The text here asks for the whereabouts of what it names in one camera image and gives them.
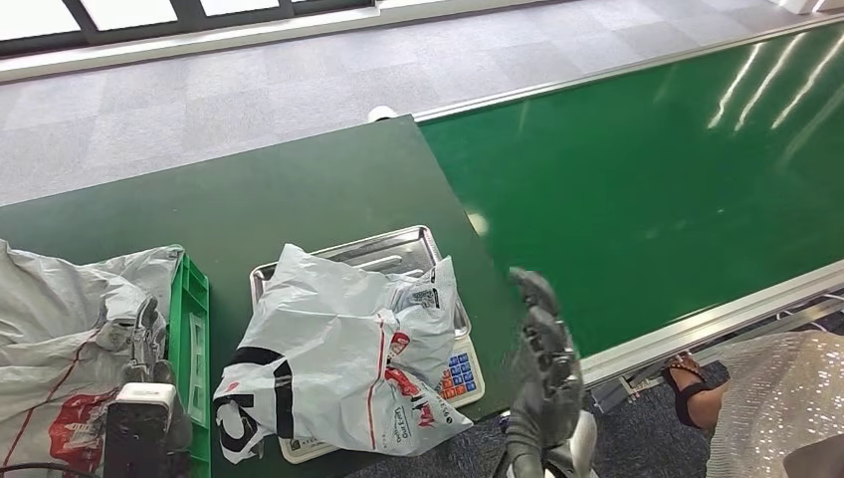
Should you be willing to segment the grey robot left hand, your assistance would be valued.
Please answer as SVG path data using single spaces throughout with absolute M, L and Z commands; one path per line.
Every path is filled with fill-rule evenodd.
M 158 301 L 147 296 L 138 307 L 129 341 L 129 362 L 122 369 L 122 383 L 164 383 L 175 389 L 170 405 L 170 420 L 165 437 L 168 453 L 188 453 L 192 442 L 192 424 L 184 411 L 176 387 L 175 371 L 165 357 L 168 329 L 158 312 Z

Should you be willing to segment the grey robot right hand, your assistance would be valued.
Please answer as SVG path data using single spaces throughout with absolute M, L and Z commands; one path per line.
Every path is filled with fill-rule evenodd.
M 542 477 L 549 454 L 574 434 L 583 405 L 579 355 L 550 283 L 513 267 L 526 315 L 515 367 L 520 381 L 506 429 L 504 469 L 510 477 Z

